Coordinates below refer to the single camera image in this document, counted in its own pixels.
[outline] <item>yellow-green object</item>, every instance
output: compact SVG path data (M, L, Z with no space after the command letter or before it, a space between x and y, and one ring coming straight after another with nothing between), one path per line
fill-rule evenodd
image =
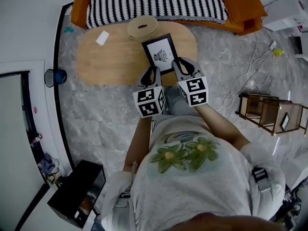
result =
M275 56L282 56L283 55L283 50L276 48L274 49L273 53L275 54Z

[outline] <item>picture frame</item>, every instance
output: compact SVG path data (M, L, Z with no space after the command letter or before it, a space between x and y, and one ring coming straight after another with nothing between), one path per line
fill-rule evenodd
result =
M180 65L170 33L143 42L142 46L150 65L158 67L161 75L174 71L171 65L173 60Z
M284 118L280 124L280 127L282 128L283 131L285 131L288 123L289 123L290 117L288 115L288 113L285 113Z

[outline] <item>wooden table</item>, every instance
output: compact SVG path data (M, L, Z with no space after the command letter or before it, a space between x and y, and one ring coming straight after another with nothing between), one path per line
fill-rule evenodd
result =
M102 31L109 33L104 45L95 42ZM182 24L159 22L157 36L170 33L178 56L197 60L197 43L192 32ZM141 42L127 37L127 23L100 26L86 32L79 40L77 73L90 85L135 85L150 66ZM175 73L162 76L163 85L176 85Z

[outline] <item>sofa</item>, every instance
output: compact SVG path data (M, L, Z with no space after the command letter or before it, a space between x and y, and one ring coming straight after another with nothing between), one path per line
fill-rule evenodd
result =
M74 0L71 22L86 29L87 8L90 0ZM236 33L243 36L262 28L261 17L267 16L260 0L224 0L228 11L225 24L214 22L178 21L201 26L210 26Z

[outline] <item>yellow flower center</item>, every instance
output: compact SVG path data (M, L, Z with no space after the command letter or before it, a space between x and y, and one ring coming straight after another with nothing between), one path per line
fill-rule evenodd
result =
M197 145L197 149L198 149L199 151L203 152L203 151L205 150L205 146L202 145L202 144L198 144L198 145Z
M165 159L170 160L174 158L174 153L173 152L166 152L165 153Z

